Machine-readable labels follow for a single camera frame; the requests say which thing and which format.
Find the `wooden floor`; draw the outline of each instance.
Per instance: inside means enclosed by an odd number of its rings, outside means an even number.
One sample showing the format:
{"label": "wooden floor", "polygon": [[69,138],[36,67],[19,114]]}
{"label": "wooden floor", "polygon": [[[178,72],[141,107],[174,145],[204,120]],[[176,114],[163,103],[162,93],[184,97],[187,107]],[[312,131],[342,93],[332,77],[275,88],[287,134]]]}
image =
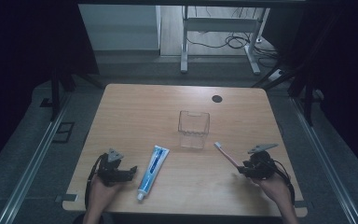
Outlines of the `wooden floor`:
{"label": "wooden floor", "polygon": [[[183,40],[183,7],[167,7],[161,6],[161,56],[178,56],[181,54]],[[253,7],[189,7],[188,17],[213,17],[213,18],[246,18],[257,19],[261,13],[261,8]],[[210,48],[202,45],[192,44],[191,42],[201,43],[203,45],[219,47],[226,44],[226,38],[231,33],[218,32],[189,32],[187,35],[188,55],[245,55],[244,49],[233,49],[229,46],[222,48]],[[234,34],[244,37],[245,34]],[[237,40],[233,40],[230,44],[234,47],[241,46]]]}

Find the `gray carpet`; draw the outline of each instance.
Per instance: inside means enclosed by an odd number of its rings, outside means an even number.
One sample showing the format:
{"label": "gray carpet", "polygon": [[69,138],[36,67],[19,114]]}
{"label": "gray carpet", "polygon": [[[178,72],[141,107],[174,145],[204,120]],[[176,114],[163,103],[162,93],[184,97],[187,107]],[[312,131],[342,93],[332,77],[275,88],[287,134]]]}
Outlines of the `gray carpet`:
{"label": "gray carpet", "polygon": [[[103,84],[251,87],[260,79],[251,73],[247,63],[190,63],[185,75],[180,73],[179,63],[126,62],[99,66],[102,75],[93,77]],[[71,223],[79,215],[66,212],[62,203],[56,201],[69,185],[103,90],[77,76],[74,79],[76,90],[71,93],[62,120],[75,123],[71,138],[66,144],[50,145],[14,223]],[[268,91],[268,98],[309,207],[309,214],[300,222],[349,223],[286,93],[289,84]],[[39,107],[44,98],[50,98],[49,83],[35,88],[32,104],[0,154],[0,213],[48,127],[50,108]],[[329,125],[318,104],[313,106],[312,118],[327,154],[358,207],[358,160]]]}

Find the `transparent cup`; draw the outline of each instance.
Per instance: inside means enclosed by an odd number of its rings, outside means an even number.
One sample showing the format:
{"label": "transparent cup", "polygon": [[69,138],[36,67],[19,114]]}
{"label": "transparent cup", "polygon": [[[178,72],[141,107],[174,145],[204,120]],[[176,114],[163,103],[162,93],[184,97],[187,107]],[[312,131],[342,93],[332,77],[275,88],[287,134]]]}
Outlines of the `transparent cup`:
{"label": "transparent cup", "polygon": [[180,146],[204,148],[209,133],[209,122],[209,113],[182,110],[178,125]]}

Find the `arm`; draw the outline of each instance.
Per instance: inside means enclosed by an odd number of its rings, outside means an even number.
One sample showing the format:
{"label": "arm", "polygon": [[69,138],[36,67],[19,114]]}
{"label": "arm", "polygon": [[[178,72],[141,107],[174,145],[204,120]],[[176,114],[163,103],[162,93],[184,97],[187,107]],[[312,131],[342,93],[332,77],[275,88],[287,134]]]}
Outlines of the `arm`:
{"label": "arm", "polygon": [[91,181],[89,208],[83,218],[83,224],[98,224],[103,210],[113,201],[121,187],[121,183],[106,187],[101,178],[95,175]]}
{"label": "arm", "polygon": [[296,210],[292,205],[289,188],[286,187],[283,179],[279,175],[274,174],[266,180],[253,178],[252,181],[260,186],[266,195],[277,204],[284,224],[298,224]]}

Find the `white desk leg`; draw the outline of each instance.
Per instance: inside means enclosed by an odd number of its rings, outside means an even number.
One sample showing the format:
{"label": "white desk leg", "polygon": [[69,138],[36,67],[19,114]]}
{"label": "white desk leg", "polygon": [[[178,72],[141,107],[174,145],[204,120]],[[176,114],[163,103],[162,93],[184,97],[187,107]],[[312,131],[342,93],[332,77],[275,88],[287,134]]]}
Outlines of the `white desk leg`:
{"label": "white desk leg", "polygon": [[183,18],[183,44],[182,44],[182,54],[180,61],[180,71],[181,73],[187,73],[187,10],[188,6],[185,6],[185,17]]}
{"label": "white desk leg", "polygon": [[255,42],[258,38],[258,33],[260,32],[261,25],[263,24],[264,14],[266,14],[266,9],[263,8],[260,16],[257,18],[257,23],[255,25],[255,31],[252,34],[251,43],[249,46],[245,46],[246,56],[248,56],[249,63],[252,66],[252,70],[255,75],[260,75],[260,68],[257,65],[257,61],[255,60],[255,56],[253,54],[255,49]]}

